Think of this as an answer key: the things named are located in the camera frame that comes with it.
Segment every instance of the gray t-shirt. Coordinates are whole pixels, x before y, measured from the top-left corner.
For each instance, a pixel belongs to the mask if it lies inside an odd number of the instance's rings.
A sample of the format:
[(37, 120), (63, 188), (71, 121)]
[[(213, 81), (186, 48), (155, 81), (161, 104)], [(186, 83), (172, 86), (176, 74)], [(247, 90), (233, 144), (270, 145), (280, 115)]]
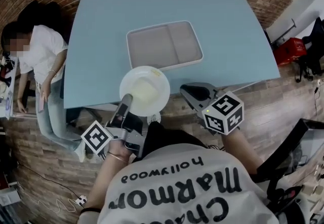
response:
[(232, 155), (200, 146), (160, 148), (111, 181), (101, 213), (78, 224), (275, 224), (266, 193)]

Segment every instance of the pink phone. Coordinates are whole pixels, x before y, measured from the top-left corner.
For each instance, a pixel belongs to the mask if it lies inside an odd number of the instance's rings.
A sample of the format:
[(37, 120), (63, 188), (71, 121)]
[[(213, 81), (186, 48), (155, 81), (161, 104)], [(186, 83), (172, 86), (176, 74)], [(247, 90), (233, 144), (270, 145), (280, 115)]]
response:
[(38, 112), (42, 112), (44, 110), (44, 96), (39, 96), (39, 103), (38, 103)]

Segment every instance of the red crate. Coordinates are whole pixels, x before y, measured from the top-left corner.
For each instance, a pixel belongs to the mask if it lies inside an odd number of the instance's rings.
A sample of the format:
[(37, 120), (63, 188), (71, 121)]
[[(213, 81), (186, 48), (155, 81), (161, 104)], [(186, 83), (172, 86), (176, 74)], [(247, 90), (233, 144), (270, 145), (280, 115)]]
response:
[(307, 51), (302, 40), (290, 38), (283, 43), (277, 50), (273, 51), (273, 55), (277, 65), (291, 63), (298, 57), (306, 55)]

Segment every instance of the gray divided tray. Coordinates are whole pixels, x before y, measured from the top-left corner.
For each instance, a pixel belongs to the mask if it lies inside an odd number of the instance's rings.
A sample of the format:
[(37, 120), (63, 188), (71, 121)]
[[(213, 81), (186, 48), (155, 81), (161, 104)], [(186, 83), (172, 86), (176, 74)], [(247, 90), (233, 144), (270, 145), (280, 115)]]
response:
[(199, 63), (203, 59), (197, 36), (188, 21), (140, 28), (127, 34), (131, 67), (160, 70)]

